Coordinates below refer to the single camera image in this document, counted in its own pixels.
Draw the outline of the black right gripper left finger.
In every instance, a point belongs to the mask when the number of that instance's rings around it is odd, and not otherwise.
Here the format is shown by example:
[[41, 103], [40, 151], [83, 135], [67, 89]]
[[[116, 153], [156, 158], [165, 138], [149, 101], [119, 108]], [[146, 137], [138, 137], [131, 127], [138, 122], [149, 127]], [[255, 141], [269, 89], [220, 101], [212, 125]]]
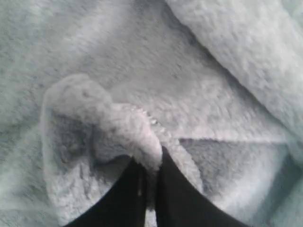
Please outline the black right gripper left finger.
[[67, 226], [144, 227], [146, 209], [146, 171], [132, 158], [111, 189]]

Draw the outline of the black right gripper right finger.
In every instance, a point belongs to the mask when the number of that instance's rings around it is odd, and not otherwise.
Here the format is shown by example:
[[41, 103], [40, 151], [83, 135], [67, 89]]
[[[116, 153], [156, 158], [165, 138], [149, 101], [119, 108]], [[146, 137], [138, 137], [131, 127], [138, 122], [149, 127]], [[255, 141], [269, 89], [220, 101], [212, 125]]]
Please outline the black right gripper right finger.
[[164, 146], [157, 177], [155, 210], [159, 227], [247, 226], [203, 196], [184, 177]]

